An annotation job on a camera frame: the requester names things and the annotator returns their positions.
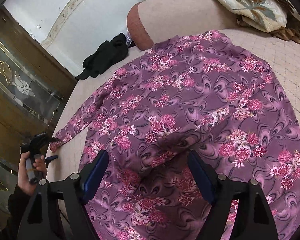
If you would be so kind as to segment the wooden glass wardrobe door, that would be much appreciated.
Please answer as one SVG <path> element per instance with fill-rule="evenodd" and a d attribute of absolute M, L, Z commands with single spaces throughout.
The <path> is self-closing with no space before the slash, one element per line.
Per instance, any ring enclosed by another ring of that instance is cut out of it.
<path fill-rule="evenodd" d="M 52 134 L 75 78 L 0 7 L 0 228 L 18 176 L 20 144 Z"/>

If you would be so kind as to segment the black garment on bed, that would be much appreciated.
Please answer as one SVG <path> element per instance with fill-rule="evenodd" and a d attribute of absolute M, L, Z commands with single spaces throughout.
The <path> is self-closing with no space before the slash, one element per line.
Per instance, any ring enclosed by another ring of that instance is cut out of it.
<path fill-rule="evenodd" d="M 127 55 L 126 36 L 124 33 L 120 33 L 111 41 L 104 41 L 94 54 L 89 55 L 83 61 L 83 72 L 75 79 L 96 78 L 98 75 L 104 74 L 112 65 L 124 60 Z"/>

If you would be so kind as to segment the pink bolster headrest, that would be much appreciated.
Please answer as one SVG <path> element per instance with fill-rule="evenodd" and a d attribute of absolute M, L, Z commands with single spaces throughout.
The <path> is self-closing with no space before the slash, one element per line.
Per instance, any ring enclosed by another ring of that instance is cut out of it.
<path fill-rule="evenodd" d="M 236 16 L 217 0 L 146 0 L 127 15 L 127 29 L 141 51 L 176 35 L 237 27 Z"/>

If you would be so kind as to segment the beige floral blanket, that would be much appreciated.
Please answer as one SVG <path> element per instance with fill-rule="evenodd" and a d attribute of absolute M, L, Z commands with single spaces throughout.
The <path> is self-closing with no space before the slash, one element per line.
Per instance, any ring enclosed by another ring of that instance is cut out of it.
<path fill-rule="evenodd" d="M 238 25 L 300 44 L 300 15 L 289 0 L 217 1 L 237 16 Z"/>

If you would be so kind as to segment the purple floral long-sleeve shirt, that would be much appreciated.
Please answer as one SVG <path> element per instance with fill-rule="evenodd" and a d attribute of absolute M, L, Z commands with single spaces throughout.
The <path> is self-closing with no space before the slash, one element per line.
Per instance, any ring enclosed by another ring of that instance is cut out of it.
<path fill-rule="evenodd" d="M 109 166 L 86 205 L 101 239 L 195 239 L 209 204 L 187 165 L 256 179 L 279 239 L 300 224 L 300 126 L 270 65 L 215 30 L 175 36 L 117 69 L 56 133 L 87 137 L 80 167 Z"/>

